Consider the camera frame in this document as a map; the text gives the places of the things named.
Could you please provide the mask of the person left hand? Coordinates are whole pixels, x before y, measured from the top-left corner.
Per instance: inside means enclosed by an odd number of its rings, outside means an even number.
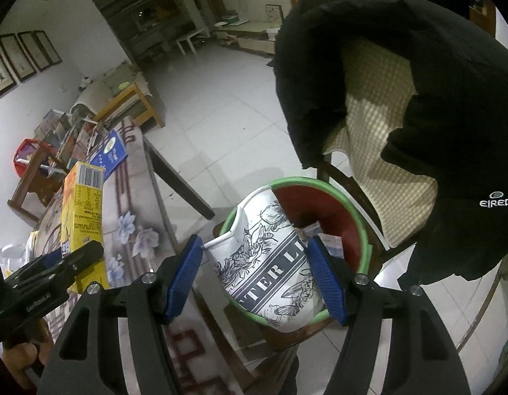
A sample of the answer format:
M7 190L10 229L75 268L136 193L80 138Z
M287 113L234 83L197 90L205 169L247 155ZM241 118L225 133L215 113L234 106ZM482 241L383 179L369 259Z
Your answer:
M10 375L19 384L23 390L35 393L36 387L31 378L26 374L26 370L38 360L43 366L48 365L51 351L54 347L52 334L44 318L38 320L37 324L38 338L35 343L23 342L10 349L4 349L1 357Z

